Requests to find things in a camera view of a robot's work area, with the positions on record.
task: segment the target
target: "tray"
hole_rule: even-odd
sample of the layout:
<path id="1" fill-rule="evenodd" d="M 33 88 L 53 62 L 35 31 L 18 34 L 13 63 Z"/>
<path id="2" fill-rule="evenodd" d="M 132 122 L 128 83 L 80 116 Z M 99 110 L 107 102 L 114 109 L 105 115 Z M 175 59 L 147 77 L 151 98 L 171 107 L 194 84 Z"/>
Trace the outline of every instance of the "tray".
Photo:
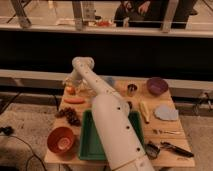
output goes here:
<path id="1" fill-rule="evenodd" d="M 141 144 L 144 145 L 139 113 L 137 111 L 130 112 L 129 120 Z M 80 160 L 107 160 L 90 110 L 83 114 L 78 157 Z"/>

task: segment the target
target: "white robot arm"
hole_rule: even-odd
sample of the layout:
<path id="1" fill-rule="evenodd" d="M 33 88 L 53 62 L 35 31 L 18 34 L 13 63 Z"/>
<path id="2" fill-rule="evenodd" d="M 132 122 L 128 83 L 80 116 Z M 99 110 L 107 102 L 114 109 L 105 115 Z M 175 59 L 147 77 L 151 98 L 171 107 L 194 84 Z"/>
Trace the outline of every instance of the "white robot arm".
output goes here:
<path id="1" fill-rule="evenodd" d="M 92 71 L 92 58 L 76 57 L 72 64 L 74 69 L 69 76 L 72 84 L 77 86 L 84 78 L 97 93 L 92 102 L 92 115 L 110 168 L 116 171 L 154 171 L 129 122 L 127 102 Z"/>

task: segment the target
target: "black wall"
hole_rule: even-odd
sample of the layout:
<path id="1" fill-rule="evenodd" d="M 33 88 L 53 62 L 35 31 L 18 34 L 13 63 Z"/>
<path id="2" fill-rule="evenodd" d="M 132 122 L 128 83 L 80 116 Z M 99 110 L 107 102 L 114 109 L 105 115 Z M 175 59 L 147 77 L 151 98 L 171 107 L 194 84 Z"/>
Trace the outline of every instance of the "black wall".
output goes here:
<path id="1" fill-rule="evenodd" d="M 0 69 L 71 72 L 91 56 L 102 75 L 213 81 L 213 39 L 0 31 Z"/>

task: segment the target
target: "floor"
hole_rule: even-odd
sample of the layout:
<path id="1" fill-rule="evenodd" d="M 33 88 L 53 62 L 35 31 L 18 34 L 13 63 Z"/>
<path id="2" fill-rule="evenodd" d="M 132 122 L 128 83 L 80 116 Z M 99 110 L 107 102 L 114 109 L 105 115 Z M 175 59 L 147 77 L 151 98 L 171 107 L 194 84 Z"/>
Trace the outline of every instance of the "floor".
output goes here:
<path id="1" fill-rule="evenodd" d="M 0 98 L 8 101 L 15 93 L 0 92 Z M 46 140 L 52 129 L 56 105 L 53 95 L 20 94 L 0 115 L 0 126 L 12 126 L 17 136 L 28 142 L 35 153 L 43 160 L 46 152 Z M 195 154 L 195 168 L 173 168 L 170 171 L 210 171 L 213 170 L 213 112 L 208 115 L 195 116 L 191 107 L 180 110 L 180 119 L 187 135 L 189 144 Z M 29 148 L 14 138 L 0 136 L 0 165 L 14 166 L 20 171 L 25 170 L 26 161 L 31 156 Z M 62 166 L 47 164 L 48 171 L 63 171 Z M 72 166 L 74 171 L 102 171 L 103 168 L 79 168 Z M 33 159 L 29 162 L 28 170 L 41 171 L 41 164 Z"/>
<path id="2" fill-rule="evenodd" d="M 195 9 L 198 15 L 190 16 L 186 29 L 188 30 L 213 30 L 213 11 L 204 3 L 206 1 L 213 8 L 212 0 L 198 0 Z M 105 20 L 113 20 L 119 1 L 95 1 L 96 15 L 102 16 Z M 72 3 L 70 1 L 45 1 L 32 0 L 25 8 L 27 16 L 34 25 L 57 25 L 74 24 Z M 0 0 L 0 23 L 6 23 L 14 14 L 9 0 Z M 9 22 L 18 23 L 17 18 Z"/>

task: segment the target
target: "carrot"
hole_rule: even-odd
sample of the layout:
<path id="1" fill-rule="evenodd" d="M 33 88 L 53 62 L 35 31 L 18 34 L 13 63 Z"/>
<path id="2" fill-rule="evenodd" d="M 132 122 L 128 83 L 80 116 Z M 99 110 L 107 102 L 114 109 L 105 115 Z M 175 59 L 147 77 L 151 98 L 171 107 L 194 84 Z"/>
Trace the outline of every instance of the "carrot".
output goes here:
<path id="1" fill-rule="evenodd" d="M 85 99 L 83 97 L 72 97 L 72 98 L 65 98 L 64 102 L 69 104 L 82 104 L 85 103 Z"/>
<path id="2" fill-rule="evenodd" d="M 66 92 L 70 95 L 74 95 L 75 94 L 75 88 L 72 86 L 67 86 L 66 87 Z"/>

